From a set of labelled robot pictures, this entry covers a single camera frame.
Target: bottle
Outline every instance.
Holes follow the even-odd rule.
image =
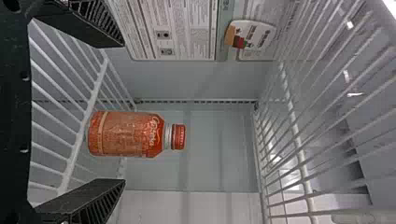
[[[168,124],[157,114],[119,111],[93,113],[87,134],[92,155],[142,158],[184,149],[185,135],[185,125]]]

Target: bottle cap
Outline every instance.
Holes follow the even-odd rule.
[[[186,143],[186,126],[183,124],[172,125],[172,149],[184,149]]]

